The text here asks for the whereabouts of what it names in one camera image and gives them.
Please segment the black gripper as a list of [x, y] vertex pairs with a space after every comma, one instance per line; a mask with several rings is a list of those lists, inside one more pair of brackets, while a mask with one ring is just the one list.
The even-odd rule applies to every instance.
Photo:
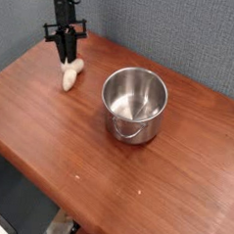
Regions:
[[[43, 25], [45, 40], [56, 42], [58, 55], [62, 63], [65, 62], [66, 57], [69, 63], [76, 59], [76, 39], [86, 38], [87, 36], [86, 20], [79, 21], [76, 18], [75, 5], [79, 3], [81, 3], [81, 0], [54, 0], [55, 23]], [[71, 30], [67, 32], [72, 24], [78, 23], [82, 24], [82, 32], [75, 33]], [[52, 26], [57, 29], [55, 35], [49, 34], [49, 27]]]

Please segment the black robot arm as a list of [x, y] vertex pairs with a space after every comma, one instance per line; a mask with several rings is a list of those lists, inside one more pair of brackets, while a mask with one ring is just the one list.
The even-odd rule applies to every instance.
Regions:
[[73, 63], [76, 60], [77, 40], [86, 38], [86, 19], [76, 18], [75, 5], [81, 0], [53, 0], [55, 23], [43, 25], [46, 42], [55, 42], [60, 61]]

